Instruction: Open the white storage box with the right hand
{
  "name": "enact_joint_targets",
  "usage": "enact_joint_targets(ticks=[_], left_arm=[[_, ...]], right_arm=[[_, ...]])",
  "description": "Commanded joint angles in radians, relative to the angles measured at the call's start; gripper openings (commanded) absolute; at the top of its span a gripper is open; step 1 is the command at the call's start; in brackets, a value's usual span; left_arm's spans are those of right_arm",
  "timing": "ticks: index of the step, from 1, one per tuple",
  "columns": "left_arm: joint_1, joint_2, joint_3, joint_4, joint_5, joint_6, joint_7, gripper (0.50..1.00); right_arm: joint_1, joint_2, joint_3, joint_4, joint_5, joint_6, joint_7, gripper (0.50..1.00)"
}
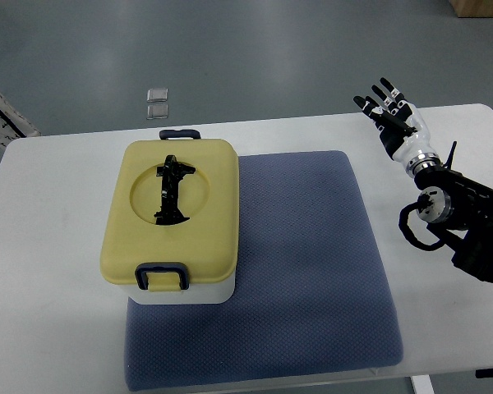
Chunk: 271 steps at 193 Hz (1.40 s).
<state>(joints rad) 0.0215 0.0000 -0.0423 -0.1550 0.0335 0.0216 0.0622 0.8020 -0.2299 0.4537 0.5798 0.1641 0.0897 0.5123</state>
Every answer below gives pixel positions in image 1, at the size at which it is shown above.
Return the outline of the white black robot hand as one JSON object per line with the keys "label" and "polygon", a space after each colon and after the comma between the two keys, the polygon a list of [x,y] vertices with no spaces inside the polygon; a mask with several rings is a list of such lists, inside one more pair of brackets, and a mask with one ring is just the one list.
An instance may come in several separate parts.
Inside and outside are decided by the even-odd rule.
{"label": "white black robot hand", "polygon": [[422,169],[442,164],[431,147],[431,134],[417,107],[390,81],[371,87],[374,97],[356,95],[353,102],[374,124],[387,155],[401,163],[410,177]]}

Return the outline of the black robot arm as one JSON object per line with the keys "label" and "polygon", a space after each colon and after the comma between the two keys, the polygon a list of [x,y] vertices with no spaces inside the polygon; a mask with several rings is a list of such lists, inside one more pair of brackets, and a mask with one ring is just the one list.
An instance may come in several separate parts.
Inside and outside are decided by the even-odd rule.
{"label": "black robot arm", "polygon": [[[451,150],[443,163],[434,153],[422,153],[408,162],[408,174],[421,193],[400,211],[399,229],[419,250],[449,247],[456,268],[493,283],[493,189],[452,170],[453,156]],[[412,212],[426,222],[437,242],[417,239],[408,225]]]}

